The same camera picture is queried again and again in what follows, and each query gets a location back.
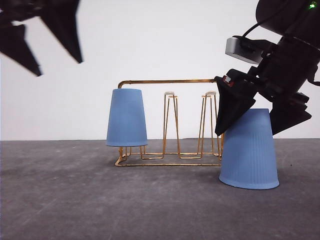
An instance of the metal wire frame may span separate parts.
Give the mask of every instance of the metal wire frame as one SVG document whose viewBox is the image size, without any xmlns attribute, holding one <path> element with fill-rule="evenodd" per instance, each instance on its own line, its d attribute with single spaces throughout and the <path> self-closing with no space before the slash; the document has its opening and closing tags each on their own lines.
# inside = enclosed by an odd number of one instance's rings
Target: metal wire frame
<svg viewBox="0 0 320 240">
<path fill-rule="evenodd" d="M 180 138 L 179 138 L 179 121 L 178 121 L 178 96 L 174 92 L 166 92 L 164 94 L 164 107 L 163 107 L 163 139 L 162 139 L 162 152 L 146 152 L 146 146 L 140 146 L 140 152 L 132 153 L 132 147 L 128 153 L 128 148 L 119 148 L 119 158 L 117 159 L 115 165 L 118 167 L 147 167 L 147 166 L 204 166 L 204 167 L 220 167 L 220 163 L 215 164 L 205 164 L 205 163 L 141 163 L 141 164 L 120 164 L 125 162 L 131 155 L 140 155 L 142 160 L 160 160 L 165 157 L 165 155 L 178 155 L 180 159 L 201 159 L 203 155 L 213 155 L 217 156 L 221 160 L 222 156 L 222 136 L 221 136 L 221 148 L 219 143 L 219 136 L 217 136 L 217 148 L 218 153 L 214 151 L 214 129 L 213 129 L 213 103 L 212 96 L 214 96 L 214 110 L 215 119 L 217 120 L 217 100 L 216 92 L 210 91 L 202 96 L 202 107 L 201 107 L 201 118 L 200 118 L 200 128 L 198 135 L 197 152 L 181 152 Z M 210 126 L 211 126 L 211 152 L 204 152 L 204 133 L 205 133 L 205 117 L 206 117 L 206 107 L 207 99 L 210 99 Z M 170 100 L 173 100 L 174 107 L 174 119 L 176 127 L 176 138 L 177 138 L 177 152 L 166 152 L 167 146 L 167 130 L 168 130 L 168 117 L 169 117 L 169 106 Z"/>
</svg>

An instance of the gray floor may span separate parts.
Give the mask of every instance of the gray floor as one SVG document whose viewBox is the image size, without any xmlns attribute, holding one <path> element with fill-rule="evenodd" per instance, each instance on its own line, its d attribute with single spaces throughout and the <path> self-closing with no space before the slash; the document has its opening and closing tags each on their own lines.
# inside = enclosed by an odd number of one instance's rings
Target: gray floor
<svg viewBox="0 0 320 240">
<path fill-rule="evenodd" d="M 320 139 L 275 141 L 271 190 L 225 185 L 214 167 L 115 167 L 104 144 L 3 142 L 2 239 L 320 239 Z"/>
</svg>

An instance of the blue plastic cup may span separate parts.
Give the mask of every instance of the blue plastic cup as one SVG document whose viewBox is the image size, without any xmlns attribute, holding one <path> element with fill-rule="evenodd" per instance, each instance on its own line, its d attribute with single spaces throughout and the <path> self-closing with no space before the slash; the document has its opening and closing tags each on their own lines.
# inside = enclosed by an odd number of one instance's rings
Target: blue plastic cup
<svg viewBox="0 0 320 240">
<path fill-rule="evenodd" d="M 146 119 L 141 90 L 132 88 L 114 89 L 106 145 L 137 147 L 147 144 Z"/>
<path fill-rule="evenodd" d="M 243 189 L 279 185 L 268 109 L 249 109 L 226 131 L 219 179 Z"/>
</svg>

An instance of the white backdrop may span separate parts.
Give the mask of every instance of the white backdrop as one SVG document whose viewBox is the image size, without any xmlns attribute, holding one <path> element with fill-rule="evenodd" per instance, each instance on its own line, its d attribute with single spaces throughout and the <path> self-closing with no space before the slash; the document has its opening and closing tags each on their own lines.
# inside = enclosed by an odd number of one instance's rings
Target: white backdrop
<svg viewBox="0 0 320 240">
<path fill-rule="evenodd" d="M 248 63 L 224 54 L 225 45 L 227 38 L 256 23 L 257 3 L 82 0 L 77 15 L 82 64 L 68 56 L 39 19 L 25 21 L 27 41 L 44 75 L 34 77 L 1 55 L 1 139 L 104 139 L 112 90 L 122 80 L 213 78 L 231 68 L 247 71 Z M 280 39 L 260 27 L 249 37 Z M 199 129 L 201 94 L 216 89 L 209 83 L 129 87 L 143 91 L 149 139 L 162 137 L 165 91 L 179 96 L 180 135 L 190 138 Z M 306 83 L 301 91 L 310 97 L 313 118 L 275 137 L 320 137 L 320 89 Z M 255 108 L 271 107 L 264 98 L 256 99 Z M 169 131 L 174 138 L 173 122 Z"/>
</svg>

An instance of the black mechanical part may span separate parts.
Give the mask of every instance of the black mechanical part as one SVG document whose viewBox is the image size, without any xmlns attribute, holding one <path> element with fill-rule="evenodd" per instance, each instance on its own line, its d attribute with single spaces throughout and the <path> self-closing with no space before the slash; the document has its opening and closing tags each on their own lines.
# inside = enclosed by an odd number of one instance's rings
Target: black mechanical part
<svg viewBox="0 0 320 240">
<path fill-rule="evenodd" d="M 40 76 L 39 64 L 25 41 L 25 26 L 3 27 L 0 31 L 0 52 Z"/>
<path fill-rule="evenodd" d="M 260 0 L 256 10 L 258 22 L 276 12 L 283 6 L 285 0 Z M 257 68 L 251 68 L 247 75 L 239 73 L 235 79 L 232 77 L 229 82 L 220 81 L 220 89 L 228 87 L 229 101 L 242 101 L 246 106 L 245 97 L 252 97 L 243 88 L 243 80 L 249 79 L 251 89 L 256 88 L 257 92 L 273 103 L 270 112 L 270 120 L 273 134 L 291 128 L 311 118 L 305 110 L 309 100 L 307 96 L 299 93 L 298 90 L 306 80 L 320 86 L 315 81 L 315 73 L 320 62 L 320 3 L 311 0 L 290 0 L 281 12 L 274 18 L 265 21 L 261 26 L 283 35 L 277 45 L 270 44 L 262 46 L 262 61 Z M 247 47 L 249 40 L 243 41 L 243 49 L 252 51 Z M 221 134 L 231 124 L 239 119 L 247 109 L 238 113 L 232 109 L 232 102 L 226 101 L 226 91 L 220 92 L 220 99 L 223 101 L 219 106 L 218 119 L 215 132 Z"/>
<path fill-rule="evenodd" d="M 78 63 L 81 63 L 83 59 L 76 23 L 79 1 L 1 0 L 0 52 L 17 61 L 37 76 L 41 75 L 39 65 L 25 41 L 24 25 L 17 27 L 12 24 L 13 21 L 21 22 L 40 16 L 63 47 Z"/>
</svg>

